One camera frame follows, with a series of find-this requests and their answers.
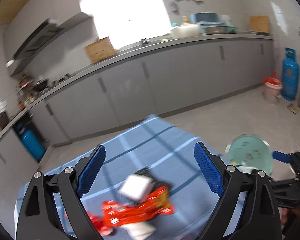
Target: blue gripper pad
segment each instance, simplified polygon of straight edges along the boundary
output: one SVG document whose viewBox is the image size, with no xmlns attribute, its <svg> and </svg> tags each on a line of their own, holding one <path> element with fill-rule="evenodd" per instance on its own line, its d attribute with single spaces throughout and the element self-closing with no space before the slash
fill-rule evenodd
<svg viewBox="0 0 300 240">
<path fill-rule="evenodd" d="M 278 160 L 280 162 L 283 163 L 290 163 L 291 162 L 291 155 L 290 154 L 285 154 L 285 153 L 281 153 L 278 151 L 273 151 L 272 152 L 272 158 L 274 158 L 275 160 Z"/>
<path fill-rule="evenodd" d="M 101 145 L 78 176 L 76 193 L 79 197 L 82 197 L 83 194 L 87 194 L 89 192 L 105 159 L 106 149 L 103 145 Z"/>
<path fill-rule="evenodd" d="M 218 196 L 221 197 L 225 191 L 222 186 L 222 175 L 199 143 L 194 146 L 194 158 L 211 191 L 217 193 Z"/>
</svg>

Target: bright window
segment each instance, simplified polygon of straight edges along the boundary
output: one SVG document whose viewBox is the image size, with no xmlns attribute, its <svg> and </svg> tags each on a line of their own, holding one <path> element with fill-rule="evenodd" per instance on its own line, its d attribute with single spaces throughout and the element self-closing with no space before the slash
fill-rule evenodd
<svg viewBox="0 0 300 240">
<path fill-rule="evenodd" d="M 114 48 L 165 35 L 171 30 L 162 0 L 87 0 L 99 38 Z"/>
</svg>

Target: tiled floor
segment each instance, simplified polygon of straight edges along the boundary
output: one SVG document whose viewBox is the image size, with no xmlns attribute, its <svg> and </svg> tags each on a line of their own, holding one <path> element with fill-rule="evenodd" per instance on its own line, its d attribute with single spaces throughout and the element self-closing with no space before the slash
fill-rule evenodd
<svg viewBox="0 0 300 240">
<path fill-rule="evenodd" d="M 267 103 L 262 88 L 165 118 L 166 121 L 196 136 L 204 138 L 217 151 L 224 153 L 234 138 L 252 133 L 266 140 L 272 150 L 289 153 L 300 151 L 300 112 L 287 109 L 289 101 L 281 99 L 277 105 Z M 45 171 L 68 162 L 105 142 L 120 132 L 58 147 L 48 160 Z M 272 177 L 276 180 L 293 176 L 288 165 L 274 160 Z"/>
</svg>

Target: blue tablecloth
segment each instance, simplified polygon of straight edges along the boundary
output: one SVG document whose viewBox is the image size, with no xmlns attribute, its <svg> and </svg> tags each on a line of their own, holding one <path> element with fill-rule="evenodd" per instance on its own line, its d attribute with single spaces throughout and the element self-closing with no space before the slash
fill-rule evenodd
<svg viewBox="0 0 300 240">
<path fill-rule="evenodd" d="M 148 221 L 157 231 L 148 240 L 195 239 L 212 213 L 219 197 L 210 191 L 195 159 L 194 145 L 202 141 L 211 154 L 221 156 L 203 139 L 171 125 L 156 115 L 148 116 L 143 122 L 117 135 L 102 145 L 106 148 L 106 160 L 95 179 L 91 190 L 81 198 L 87 211 L 101 216 L 101 203 L 116 200 L 130 201 L 118 193 L 125 178 L 137 170 L 149 167 L 157 178 L 173 185 L 170 200 L 176 212 L 169 216 L 157 216 Z M 67 166 L 75 166 L 80 158 L 91 151 L 48 172 L 60 173 Z M 229 161 L 221 156 L 225 164 Z M 28 185 L 20 189 L 16 203 L 19 212 Z M 69 220 L 64 217 L 64 208 L 59 194 L 54 194 L 58 213 L 66 233 L 73 235 Z M 241 194 L 226 235 L 234 231 L 240 217 L 244 194 Z M 117 229 L 115 236 L 104 239 L 131 239 L 126 230 Z"/>
</svg>

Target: white cube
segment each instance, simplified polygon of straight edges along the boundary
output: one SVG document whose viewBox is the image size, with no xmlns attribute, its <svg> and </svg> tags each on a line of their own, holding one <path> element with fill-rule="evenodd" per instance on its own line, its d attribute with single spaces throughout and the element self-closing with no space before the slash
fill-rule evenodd
<svg viewBox="0 0 300 240">
<path fill-rule="evenodd" d="M 136 202 L 143 202 L 151 193 L 154 183 L 147 176 L 132 174 L 129 175 L 119 189 L 119 193 Z"/>
</svg>

